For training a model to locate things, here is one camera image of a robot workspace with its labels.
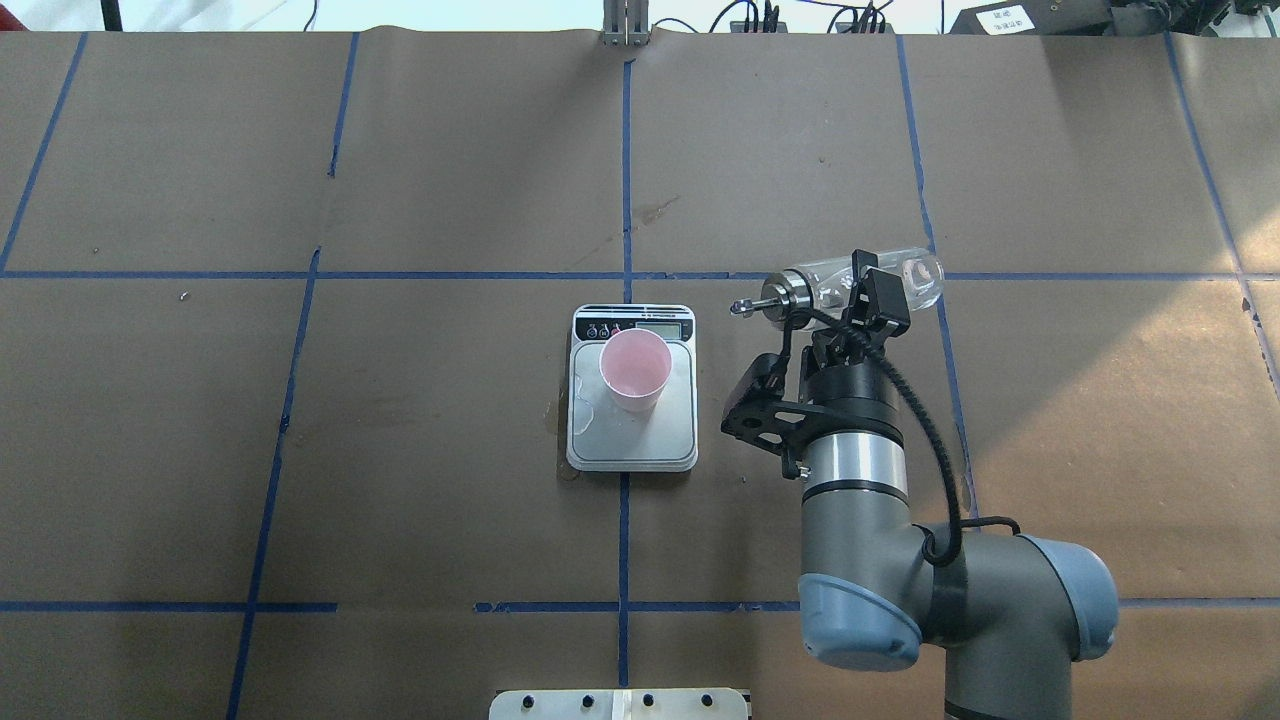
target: metal nozzle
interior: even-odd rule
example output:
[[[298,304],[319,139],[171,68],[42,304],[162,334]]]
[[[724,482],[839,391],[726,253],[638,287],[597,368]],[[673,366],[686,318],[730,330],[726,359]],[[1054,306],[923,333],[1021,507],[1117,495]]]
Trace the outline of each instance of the metal nozzle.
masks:
[[[764,281],[759,300],[751,297],[735,300],[728,311],[740,318],[750,318],[760,310],[773,327],[782,329],[791,310],[810,305],[809,286],[804,277],[795,270],[782,270]]]
[[[744,297],[742,300],[735,300],[732,305],[728,306],[728,311],[735,315],[741,315],[744,318],[750,318],[756,310],[764,310],[765,307],[776,307],[782,305],[782,299],[769,297],[767,300],[753,300],[750,297]]]

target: stain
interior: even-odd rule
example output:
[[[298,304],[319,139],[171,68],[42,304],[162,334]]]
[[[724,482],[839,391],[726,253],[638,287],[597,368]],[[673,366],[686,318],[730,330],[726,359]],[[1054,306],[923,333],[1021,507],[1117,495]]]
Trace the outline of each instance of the stain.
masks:
[[[591,250],[589,250],[585,255],[582,255],[577,260],[573,260],[568,265],[564,265],[564,269],[566,270],[572,270],[573,268],[577,268],[582,263],[586,263],[593,256],[595,256],[596,252],[604,250],[605,247],[609,247],[611,245],[613,245],[617,241],[618,241],[618,236],[617,234],[611,234],[609,237],[604,238],[603,242],[598,243],[595,247],[593,247]]]
[[[564,405],[566,397],[561,395],[559,402],[548,402],[547,410],[543,411],[543,429],[547,434],[558,436],[561,425],[561,407]]]
[[[636,214],[640,219],[640,224],[652,225],[657,223],[662,219],[662,214],[667,211],[667,208],[671,208],[677,200],[680,200],[678,195],[658,205],[641,205],[639,208],[639,213]]]

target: table surface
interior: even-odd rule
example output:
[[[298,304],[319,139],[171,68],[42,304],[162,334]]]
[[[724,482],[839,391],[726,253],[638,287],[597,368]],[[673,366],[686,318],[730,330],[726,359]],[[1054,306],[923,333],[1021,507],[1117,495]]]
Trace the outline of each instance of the table surface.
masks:
[[[718,432],[780,342],[731,300],[922,245],[943,302],[890,354],[966,511],[1125,598],[1076,716],[1274,717],[1276,70],[1188,37],[5,33],[0,706],[938,715],[936,648],[805,656],[800,486]],[[690,473],[568,466],[588,302],[696,313]]]

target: blue joint cap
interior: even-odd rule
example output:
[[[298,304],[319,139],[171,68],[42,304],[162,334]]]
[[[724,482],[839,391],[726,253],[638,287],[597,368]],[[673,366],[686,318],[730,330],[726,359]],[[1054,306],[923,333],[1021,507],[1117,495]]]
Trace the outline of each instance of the blue joint cap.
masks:
[[[800,623],[805,650],[833,667],[888,673],[920,656],[920,626],[910,615],[833,575],[800,575]]]
[[[1080,651],[1073,660],[1096,660],[1116,642],[1120,594],[1102,559],[1092,550],[1061,541],[1020,536],[1036,546],[1062,580],[1080,632]]]

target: blue tape grid line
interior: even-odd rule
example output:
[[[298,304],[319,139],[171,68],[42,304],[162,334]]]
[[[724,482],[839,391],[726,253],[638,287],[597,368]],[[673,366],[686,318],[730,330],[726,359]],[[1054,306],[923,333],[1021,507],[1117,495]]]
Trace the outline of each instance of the blue tape grid line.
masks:
[[[906,131],[911,141],[911,161],[915,167],[915,190],[920,199],[920,222],[924,225],[924,236],[929,240],[929,252],[938,254],[938,245],[933,234],[933,220],[929,218],[929,206],[924,200],[924,160],[920,155],[920,135],[915,123],[915,102],[911,100],[911,76],[906,67],[906,42],[902,36],[895,36],[897,42],[897,70],[902,78],[902,102],[906,108]],[[938,332],[942,336],[942,356],[947,366],[947,384],[951,388],[951,418],[956,424],[956,434],[960,436],[960,454],[964,457],[964,484],[969,493],[969,516],[978,518],[978,488],[973,479],[973,461],[969,454],[969,433],[964,423],[964,405],[960,402],[960,378],[956,373],[955,352],[951,348],[951,325],[947,324],[946,299],[940,297]]]
[[[631,683],[631,473],[618,475],[618,687]]]
[[[1271,609],[1280,607],[1280,597],[1128,597],[1120,607],[1132,610],[1157,609]],[[617,612],[616,602],[477,602],[476,614],[539,614],[539,612]],[[795,600],[762,600],[741,602],[700,601],[631,601],[627,612],[799,612]]]
[[[0,612],[247,612],[247,602],[96,602],[96,601],[0,601]],[[256,612],[337,612],[337,602],[261,602]]]
[[[1240,260],[1240,250],[1235,245],[1235,234],[1231,232],[1230,223],[1226,222],[1226,210],[1222,208],[1222,197],[1217,192],[1217,183],[1213,181],[1213,170],[1208,167],[1208,158],[1204,155],[1204,146],[1201,143],[1199,131],[1196,128],[1196,118],[1192,115],[1190,102],[1187,101],[1187,87],[1183,83],[1183,72],[1178,65],[1178,50],[1174,47],[1174,36],[1165,31],[1165,51],[1169,55],[1169,69],[1174,74],[1174,85],[1178,87],[1178,101],[1183,108],[1183,119],[1187,120],[1187,132],[1192,138],[1192,147],[1196,149],[1196,160],[1199,163],[1201,174],[1204,176],[1204,187],[1208,191],[1208,199],[1213,204],[1213,213],[1217,215],[1217,224],[1222,229],[1222,240],[1226,242],[1226,250],[1231,256],[1231,269],[1235,270],[1235,277],[1240,283],[1240,292],[1244,295],[1245,302],[1249,305],[1249,313],[1253,320],[1253,334],[1258,338],[1258,347],[1262,350],[1262,361],[1267,368],[1267,375],[1271,379],[1271,389],[1276,395],[1276,400],[1280,400],[1280,374],[1276,373],[1276,360],[1275,354],[1271,351],[1271,342],[1267,340],[1267,332],[1262,329],[1262,320],[1257,315],[1258,304],[1253,301],[1253,292],[1249,290],[1249,282],[1244,279],[1244,263]]]
[[[622,302],[631,302],[631,64],[622,63]]]
[[[622,302],[631,302],[631,64],[622,63]],[[618,687],[631,683],[631,473],[618,474]]]
[[[72,81],[76,79],[76,69],[84,55],[84,44],[88,33],[82,32],[76,44],[76,54],[72,55],[72,64],[67,68],[67,77],[63,78],[63,88],[58,92],[58,102],[49,117],[49,126],[45,127],[45,137],[40,140],[40,150],[36,151],[36,160],[31,164],[31,173],[27,176],[27,184],[22,188],[22,197],[18,200],[18,209],[13,213],[13,222],[9,223],[9,234],[5,236],[4,250],[0,250],[0,272],[9,264],[9,254],[13,252],[13,243],[18,241],[18,229],[22,227],[22,217],[27,213],[27,204],[31,202],[31,193],[36,188],[36,178],[40,177],[40,167],[45,164],[45,154],[49,152],[49,142],[54,140],[54,131],[58,128],[58,118],[63,114],[67,96],[72,91]]]
[[[333,124],[333,155],[329,158],[329,177],[338,173],[338,150],[342,147],[342,126],[347,119],[347,100],[351,97],[351,76],[356,72],[356,50],[360,47],[360,33],[351,33],[351,49],[347,50],[347,74],[342,79],[342,100],[338,102],[338,120]]]
[[[4,270],[0,278],[44,281],[305,281],[305,270]],[[755,270],[632,272],[634,281],[762,281]],[[321,281],[622,281],[617,272],[323,270]],[[1276,282],[1280,273],[957,273],[948,282]]]
[[[293,393],[297,387],[298,359],[302,356],[302,343],[307,337],[307,323],[311,318],[311,299],[315,295],[316,274],[320,266],[320,249],[311,254],[311,269],[307,273],[307,287],[302,293],[302,311],[298,315],[298,332],[293,340],[293,359],[289,363],[289,380],[284,387],[284,404],[280,409],[280,425],[275,436],[275,455],[271,457],[271,475],[266,484],[266,501],[262,503],[262,523],[257,533],[257,551],[253,555],[253,574],[250,578],[248,601],[244,621],[241,626],[239,652],[236,656],[236,674],[232,678],[230,697],[227,702],[227,719],[234,720],[239,712],[241,691],[244,685],[244,669],[248,664],[250,641],[253,637],[253,619],[257,614],[257,598],[262,587],[262,568],[266,564],[266,544],[271,533],[271,519],[275,514],[275,495],[280,487],[283,466],[284,436],[289,430],[293,414]]]

